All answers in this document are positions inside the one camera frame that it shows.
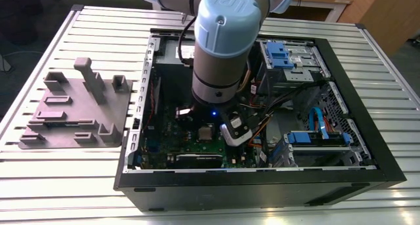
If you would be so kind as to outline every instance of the floor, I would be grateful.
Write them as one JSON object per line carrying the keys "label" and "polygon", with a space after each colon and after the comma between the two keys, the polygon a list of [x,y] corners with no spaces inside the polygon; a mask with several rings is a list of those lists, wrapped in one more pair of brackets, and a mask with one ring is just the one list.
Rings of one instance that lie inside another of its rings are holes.
{"label": "floor", "polygon": [[[0,52],[10,54],[18,51],[43,52],[55,36],[74,4],[92,6],[126,7],[151,9],[151,4],[143,0],[42,0],[44,13],[32,17],[39,31],[39,39],[26,46],[11,44],[0,35]],[[6,59],[15,67],[11,74],[0,72],[0,120],[16,98],[16,95],[31,75],[42,55],[19,53]],[[391,57],[408,83],[420,95],[420,47],[412,47],[407,42],[394,57]]]}

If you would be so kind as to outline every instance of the orange wire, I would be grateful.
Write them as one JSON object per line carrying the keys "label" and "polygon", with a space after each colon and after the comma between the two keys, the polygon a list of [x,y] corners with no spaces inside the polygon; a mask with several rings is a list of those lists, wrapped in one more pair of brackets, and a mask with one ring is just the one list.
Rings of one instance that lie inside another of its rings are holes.
{"label": "orange wire", "polygon": [[251,140],[250,140],[250,142],[248,142],[248,145],[252,145],[252,140],[254,140],[255,137],[260,134],[260,132],[262,132],[262,130],[264,129],[264,127],[267,126],[268,122],[270,122],[270,119],[268,119],[267,122],[262,125],[262,127],[260,127],[260,129],[258,130],[256,134],[254,134],[254,136],[252,136],[252,138],[251,138]]}
{"label": "orange wire", "polygon": [[260,145],[255,145],[255,144],[251,144],[250,147],[258,147],[258,148],[263,148],[263,146]]}
{"label": "orange wire", "polygon": [[328,122],[328,119],[327,119],[326,117],[323,117],[323,119],[324,119],[324,122],[326,122],[327,130],[328,130],[328,131],[334,131],[334,128],[331,127],[331,124],[330,124],[330,122]]}
{"label": "orange wire", "polygon": [[254,96],[252,96],[252,98],[251,98],[251,100],[250,100],[250,106],[251,106],[251,107],[264,107],[264,106],[266,106],[266,104],[256,105],[256,104],[254,104],[254,103],[252,103],[252,102],[254,102],[255,97],[256,97],[256,95],[254,95]]}

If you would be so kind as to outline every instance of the metal frame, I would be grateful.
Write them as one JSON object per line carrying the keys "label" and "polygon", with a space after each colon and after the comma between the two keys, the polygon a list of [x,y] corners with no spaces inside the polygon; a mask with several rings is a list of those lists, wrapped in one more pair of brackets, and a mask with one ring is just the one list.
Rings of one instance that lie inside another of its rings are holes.
{"label": "metal frame", "polygon": [[[182,28],[180,14],[168,11],[86,6],[71,12],[35,72],[0,123],[0,220],[59,224],[163,225],[186,220],[212,224],[407,224],[420,220],[420,111],[415,93],[398,81],[354,24],[267,19],[262,34],[327,38],[408,181],[388,190],[367,192],[332,206],[140,213],[112,189],[120,148],[22,151],[20,127],[40,100],[43,77],[60,69],[70,75],[76,55],[94,57],[102,76],[142,76],[151,28]],[[134,114],[131,105],[128,114]]]}
{"label": "metal frame", "polygon": [[[178,33],[178,30],[170,31],[166,29],[162,32],[156,31],[152,33],[146,54],[146,60],[148,61],[152,60],[155,51],[155,43],[152,39],[159,37],[160,33],[172,36],[174,33]],[[351,119],[354,119],[358,124],[355,133],[358,134],[360,132],[363,135],[362,146],[363,142],[366,142],[378,168],[367,167],[370,170],[338,171],[302,171],[298,170],[298,168],[288,168],[286,171],[284,168],[242,168],[228,170],[131,169],[127,168],[127,165],[132,163],[132,161],[128,161],[132,160],[132,152],[138,150],[138,148],[132,148],[132,145],[136,145],[140,140],[140,135],[138,135],[135,138],[130,137],[127,145],[124,145],[126,149],[123,149],[122,155],[126,157],[119,163],[115,187],[124,192],[138,208],[143,211],[184,210],[188,208],[203,210],[238,208],[240,206],[251,207],[252,205],[263,207],[291,206],[292,204],[295,206],[327,205],[335,204],[375,187],[386,189],[406,181],[402,169],[399,168],[387,144],[382,139],[375,123],[363,106],[362,99],[352,87],[328,41],[326,39],[311,37],[294,38],[274,35],[260,35],[258,39],[295,39],[298,41],[312,41],[315,43],[323,56],[326,66],[335,79],[336,89],[334,89],[334,92],[339,99],[338,101],[340,102],[344,100],[347,103],[347,105],[344,105],[344,102],[342,102],[342,105],[348,109]],[[143,75],[140,87],[143,93],[147,93],[147,79],[148,76]],[[140,118],[143,117],[146,100],[147,98],[143,97],[139,102],[139,105],[142,106],[140,113],[138,113]],[[294,190],[290,191],[288,186],[291,184],[300,193],[296,193]],[[314,187],[316,187],[316,185],[323,185],[323,187],[330,188],[330,190],[328,192],[318,193],[314,190],[308,190],[307,185],[310,184]],[[247,189],[248,187],[252,187],[258,192],[250,193],[250,189]],[[200,197],[202,193],[206,193],[206,191],[203,191],[206,188],[212,191],[214,200]],[[282,190],[288,191],[290,197],[292,197],[294,200],[284,199],[279,196],[278,199],[271,199],[267,203],[262,200],[259,204],[255,204],[255,202],[259,201],[258,198],[268,198],[270,193],[280,188]],[[244,198],[232,197],[232,195],[236,196],[235,192],[238,191],[243,191],[246,194],[248,193],[248,195],[244,196]],[[235,201],[235,203],[231,202],[228,206],[224,205],[224,203],[220,203],[222,196],[227,201]]]}

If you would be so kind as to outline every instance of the wooden desk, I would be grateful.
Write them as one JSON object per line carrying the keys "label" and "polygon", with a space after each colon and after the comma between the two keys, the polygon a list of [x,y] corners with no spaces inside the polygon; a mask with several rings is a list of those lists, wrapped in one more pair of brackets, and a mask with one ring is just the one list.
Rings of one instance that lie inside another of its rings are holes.
{"label": "wooden desk", "polygon": [[366,25],[388,56],[420,27],[420,0],[355,0],[339,22]]}
{"label": "wooden desk", "polygon": [[[302,7],[318,7],[331,9],[326,22],[338,22],[347,5],[354,0],[302,0]],[[292,6],[298,6],[299,0],[294,0]]]}

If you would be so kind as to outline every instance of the motherboard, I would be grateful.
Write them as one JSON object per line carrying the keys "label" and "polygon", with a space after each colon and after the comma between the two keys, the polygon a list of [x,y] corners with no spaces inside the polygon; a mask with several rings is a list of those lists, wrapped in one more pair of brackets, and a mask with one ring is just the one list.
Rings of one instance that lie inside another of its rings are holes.
{"label": "motherboard", "polygon": [[176,107],[164,107],[164,116],[159,123],[144,132],[147,153],[142,156],[143,168],[256,167],[256,149],[247,146],[227,146],[219,125],[214,121],[204,123],[198,130],[188,130],[176,120]]}

